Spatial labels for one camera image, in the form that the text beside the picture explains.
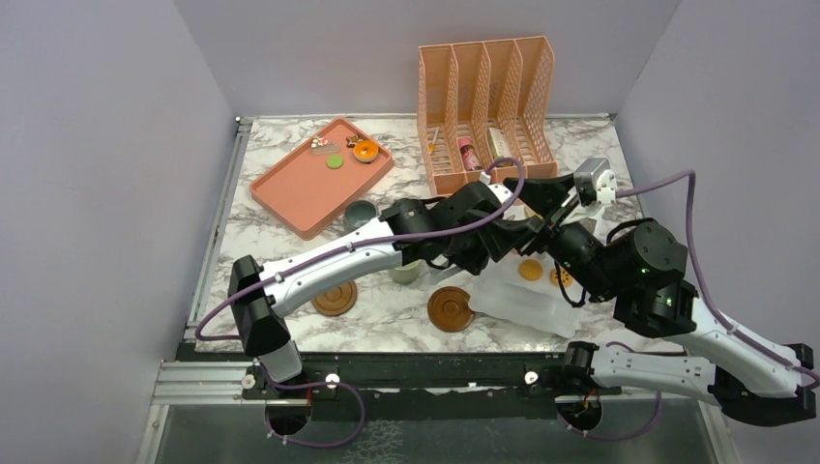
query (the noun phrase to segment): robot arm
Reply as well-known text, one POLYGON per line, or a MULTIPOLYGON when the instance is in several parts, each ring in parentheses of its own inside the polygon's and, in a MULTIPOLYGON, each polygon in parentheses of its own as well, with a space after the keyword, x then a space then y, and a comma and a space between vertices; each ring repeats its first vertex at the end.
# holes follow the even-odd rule
MULTIPOLYGON (((316 295, 419 259, 444 256, 451 265, 477 275, 489 259, 498 261, 513 249, 525 255, 546 252, 589 292, 590 301, 616 299, 614 318, 628 329, 679 343, 697 355, 661 357, 572 342, 560 378, 550 380, 553 384, 570 392, 619 386, 675 392, 719 404, 727 416, 757 425, 815 417, 814 393, 800 385, 800 373, 733 336, 697 298, 694 287, 683 280, 687 248, 668 230, 649 221, 605 245, 577 223, 599 215, 615 199, 615 177, 606 159, 587 159, 569 176, 524 181, 519 198, 543 220, 496 218, 452 236, 353 245, 367 238, 422 237, 476 222, 497 211, 515 183, 474 182, 449 198, 399 199, 353 234, 303 255, 264 268, 250 256, 237 260, 231 295, 272 279, 231 306, 246 355, 259 358, 275 381, 287 381, 301 373, 302 364, 283 318, 316 295), (347 250, 327 256, 328 250, 340 247, 347 250)), ((812 368, 813 355, 805 345, 780 346, 741 330, 794 365, 812 368)))

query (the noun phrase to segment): marble surface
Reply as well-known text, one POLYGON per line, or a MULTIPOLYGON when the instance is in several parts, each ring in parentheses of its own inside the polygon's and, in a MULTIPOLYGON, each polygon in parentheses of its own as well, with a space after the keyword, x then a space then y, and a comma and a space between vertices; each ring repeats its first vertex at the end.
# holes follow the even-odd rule
MULTIPOLYGON (((214 282, 205 304, 210 309, 226 296, 234 260, 251 254, 265 263, 310 250, 343 235, 337 219, 318 237, 303 241, 266 213, 251 197, 250 183, 284 158, 300 142, 320 130, 330 120, 259 119, 251 129, 236 194, 224 230, 214 282)), ((425 167, 413 119, 351 119, 393 153, 395 167, 365 196, 380 209, 401 197, 429 197, 425 167)), ((615 128, 605 119, 556 119, 546 121, 546 134, 561 173, 569 173, 589 157, 607 157, 621 189, 632 186, 615 128)), ((597 235, 624 220, 640 217, 636 199, 619 200, 603 216, 597 235)), ((556 334, 483 314, 460 333, 444 333, 429 321, 426 304, 432 292, 442 286, 469 289, 475 277, 461 273, 438 285, 430 285, 423 275, 409 285, 394 283, 387 272, 356 279, 359 299, 347 313, 331 318, 305 304, 287 318, 288 328, 302 351, 385 351, 385 352, 499 352, 563 351, 568 341, 556 334)), ((577 310, 576 332, 572 340, 603 344, 619 340, 636 350, 680 350, 672 343, 649 340, 626 330, 613 320, 612 302, 587 304, 577 310)), ((205 334, 235 334, 233 317, 223 311, 205 329, 205 334)), ((241 352, 239 341, 201 342, 201 352, 241 352)))

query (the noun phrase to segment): brown lid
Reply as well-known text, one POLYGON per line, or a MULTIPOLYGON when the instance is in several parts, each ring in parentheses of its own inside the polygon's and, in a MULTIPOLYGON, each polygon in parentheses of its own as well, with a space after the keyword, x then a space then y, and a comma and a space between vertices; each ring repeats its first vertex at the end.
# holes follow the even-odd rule
POLYGON ((353 307, 358 295, 356 284, 347 282, 324 295, 319 295, 310 302, 317 311, 326 316, 339 316, 353 307))
POLYGON ((467 328, 476 315, 468 302, 470 295, 458 287, 439 288, 427 302, 427 315, 439 330, 460 332, 467 328))

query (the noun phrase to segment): plastic container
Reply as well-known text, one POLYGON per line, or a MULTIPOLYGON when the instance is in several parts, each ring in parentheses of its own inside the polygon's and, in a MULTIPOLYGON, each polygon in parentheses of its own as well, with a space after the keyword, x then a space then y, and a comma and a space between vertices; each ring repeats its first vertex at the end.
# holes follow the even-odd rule
POLYGON ((466 171, 481 171, 482 163, 476 156, 476 147, 473 146, 473 139, 470 137, 460 137, 458 139, 458 152, 461 154, 461 162, 466 171))
MULTIPOLYGON (((508 255, 498 263, 489 263, 470 292, 470 307, 476 312, 542 332, 572 337, 577 312, 563 297, 555 296, 560 290, 549 281, 552 260, 542 262, 542 278, 529 281, 518 274, 518 266, 525 259, 531 258, 508 255)), ((570 298, 577 300, 580 296, 577 283, 567 291, 570 298)))
POLYGON ((390 269, 387 275, 393 282, 408 284, 413 283, 422 273, 422 261, 413 261, 410 264, 401 266, 400 268, 390 269))
POLYGON ((393 156, 375 141, 376 158, 358 161, 347 147, 352 135, 369 139, 346 119, 334 119, 253 181, 250 196, 300 238, 312 239, 393 168, 393 156), (314 154, 310 143, 316 136, 336 144, 339 153, 314 154), (341 166, 329 167, 330 157, 341 157, 341 166))
MULTIPOLYGON (((492 155, 487 129, 500 129, 527 176, 555 177, 558 166, 543 132, 554 55, 546 37, 419 48, 418 130, 427 179, 435 195, 448 195, 480 173, 464 169, 457 140, 470 137, 481 165, 492 155), (439 137, 428 146, 436 128, 439 137)), ((514 177, 514 166, 493 180, 514 177)))
POLYGON ((344 209, 341 224, 344 226, 344 231, 350 233, 378 216, 379 209, 376 205, 367 200, 356 200, 344 209))

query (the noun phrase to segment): gray wall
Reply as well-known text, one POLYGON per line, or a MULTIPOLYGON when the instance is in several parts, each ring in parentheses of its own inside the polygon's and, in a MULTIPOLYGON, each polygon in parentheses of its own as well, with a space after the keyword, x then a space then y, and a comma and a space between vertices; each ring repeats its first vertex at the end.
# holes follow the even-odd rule
POLYGON ((170 0, 0 0, 0 64, 0 460, 131 462, 232 113, 170 0))
MULTIPOLYGON (((695 241, 721 308, 820 352, 818 24, 816 0, 683 0, 616 127, 638 185, 697 170, 695 241)), ((642 202, 682 233, 684 194, 642 202)), ((820 420, 733 429, 746 463, 820 454, 820 420)))
POLYGON ((248 116, 416 112, 419 45, 539 35, 556 54, 549 112, 615 112, 677 3, 176 0, 228 102, 248 116))

